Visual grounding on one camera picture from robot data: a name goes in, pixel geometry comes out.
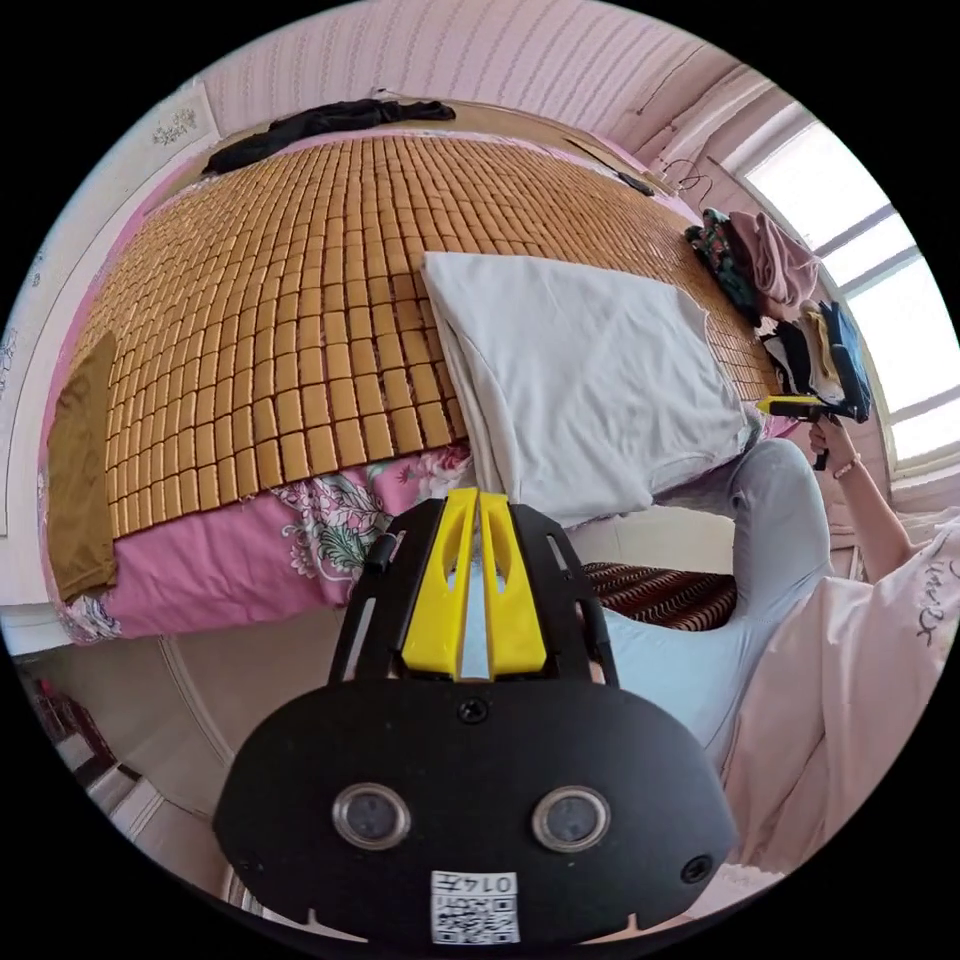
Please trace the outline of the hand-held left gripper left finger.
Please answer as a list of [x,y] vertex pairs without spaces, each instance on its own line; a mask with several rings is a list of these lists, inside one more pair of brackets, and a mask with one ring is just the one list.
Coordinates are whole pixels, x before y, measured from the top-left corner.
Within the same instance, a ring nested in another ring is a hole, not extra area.
[[477,499],[476,490],[462,488],[426,503],[439,514],[401,650],[413,673],[460,676]]

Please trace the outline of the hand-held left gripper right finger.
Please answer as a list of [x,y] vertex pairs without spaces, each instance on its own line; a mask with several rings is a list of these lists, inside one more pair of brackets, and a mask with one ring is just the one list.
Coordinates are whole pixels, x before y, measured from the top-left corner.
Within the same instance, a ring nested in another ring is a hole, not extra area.
[[547,651],[507,498],[481,492],[478,518],[489,676],[538,674]]

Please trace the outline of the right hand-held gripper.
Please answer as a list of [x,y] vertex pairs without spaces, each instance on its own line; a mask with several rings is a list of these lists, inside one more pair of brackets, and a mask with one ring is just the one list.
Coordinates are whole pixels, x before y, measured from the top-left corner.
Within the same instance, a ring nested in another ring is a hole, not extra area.
[[[841,406],[829,404],[816,397],[803,396],[768,396],[756,404],[757,409],[763,414],[770,414],[775,417],[782,417],[787,420],[811,425],[822,414],[832,415],[842,419],[848,419],[848,411]],[[821,472],[814,469],[814,460],[812,468],[815,472]]]

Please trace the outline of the person's right hand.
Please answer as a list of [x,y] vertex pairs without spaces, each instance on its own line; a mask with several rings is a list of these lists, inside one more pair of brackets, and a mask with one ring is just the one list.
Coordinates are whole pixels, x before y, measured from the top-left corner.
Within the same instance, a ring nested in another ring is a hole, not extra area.
[[814,469],[831,471],[840,479],[857,465],[859,455],[842,422],[822,414],[809,428],[809,441],[814,455]]

